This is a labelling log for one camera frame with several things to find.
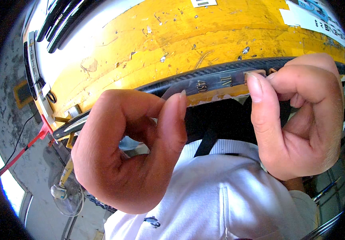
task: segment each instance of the white label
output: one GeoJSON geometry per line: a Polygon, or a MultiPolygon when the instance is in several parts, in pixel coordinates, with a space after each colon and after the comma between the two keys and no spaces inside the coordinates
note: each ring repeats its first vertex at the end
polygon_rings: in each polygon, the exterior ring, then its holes
{"type": "Polygon", "coordinates": [[[328,15],[328,22],[326,23],[293,2],[286,1],[286,3],[290,11],[279,9],[285,24],[323,33],[345,47],[345,33],[328,7],[321,6],[328,15]]]}
{"type": "Polygon", "coordinates": [[[191,0],[191,2],[194,8],[210,6],[210,5],[218,5],[216,0],[191,0]]]}
{"type": "Polygon", "coordinates": [[[50,91],[50,84],[46,83],[43,88],[42,88],[42,94],[43,96],[46,96],[48,94],[48,92],[50,91]]]}

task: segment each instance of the person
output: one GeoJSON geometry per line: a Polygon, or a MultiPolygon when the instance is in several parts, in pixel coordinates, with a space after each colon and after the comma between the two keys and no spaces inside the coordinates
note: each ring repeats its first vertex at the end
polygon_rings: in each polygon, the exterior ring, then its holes
{"type": "MultiPolygon", "coordinates": [[[[254,140],[243,138],[244,130],[234,138],[218,132],[210,149],[187,137],[187,123],[205,121],[211,111],[190,122],[185,91],[166,101],[135,90],[100,96],[72,158],[81,185],[118,209],[105,223],[106,239],[300,239],[316,227],[316,204],[301,177],[338,159],[343,90],[335,62],[303,55],[266,78],[249,73],[247,85],[254,140]],[[300,109],[282,127],[279,101],[286,100],[300,109]],[[125,135],[144,142],[149,154],[129,158],[118,148],[125,135]]],[[[234,122],[217,117],[210,122],[224,131],[244,122],[234,112],[234,122]]],[[[211,142],[207,130],[201,137],[211,142]]]]}

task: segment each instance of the white shirt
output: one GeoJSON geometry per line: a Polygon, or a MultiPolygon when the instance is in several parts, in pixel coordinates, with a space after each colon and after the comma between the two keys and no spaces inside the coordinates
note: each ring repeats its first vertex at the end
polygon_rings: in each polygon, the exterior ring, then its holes
{"type": "Polygon", "coordinates": [[[145,214],[115,212],[106,239],[300,239],[315,228],[314,201],[266,173],[256,145],[219,139],[194,158],[200,142],[184,147],[160,203],[145,214]]]}

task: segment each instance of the hand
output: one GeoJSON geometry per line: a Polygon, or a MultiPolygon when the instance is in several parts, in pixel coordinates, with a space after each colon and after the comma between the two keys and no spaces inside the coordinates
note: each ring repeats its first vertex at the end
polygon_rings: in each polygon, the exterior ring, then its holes
{"type": "Polygon", "coordinates": [[[281,180],[320,174],[334,165],[343,128],[343,90],[327,54],[303,55],[267,78],[249,74],[251,121],[259,157],[281,180]],[[280,126],[279,100],[299,111],[280,126]]]}
{"type": "Polygon", "coordinates": [[[187,141],[185,92],[167,101],[135,90],[108,90],[96,101],[71,151],[81,185],[103,203],[129,214],[163,198],[187,141]],[[158,118],[156,124],[151,118],[158,118]],[[150,154],[128,158],[118,148],[128,135],[150,154]]]}

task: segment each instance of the window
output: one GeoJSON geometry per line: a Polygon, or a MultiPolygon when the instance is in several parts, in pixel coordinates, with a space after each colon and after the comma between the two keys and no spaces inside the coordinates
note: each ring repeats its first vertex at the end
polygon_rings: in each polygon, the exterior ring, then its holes
{"type": "MultiPolygon", "coordinates": [[[[0,155],[0,169],[4,166],[4,162],[0,155]]],[[[19,210],[25,190],[18,184],[15,178],[11,175],[10,170],[4,172],[1,175],[2,187],[7,199],[10,201],[12,208],[17,216],[19,216],[19,210]]]]}

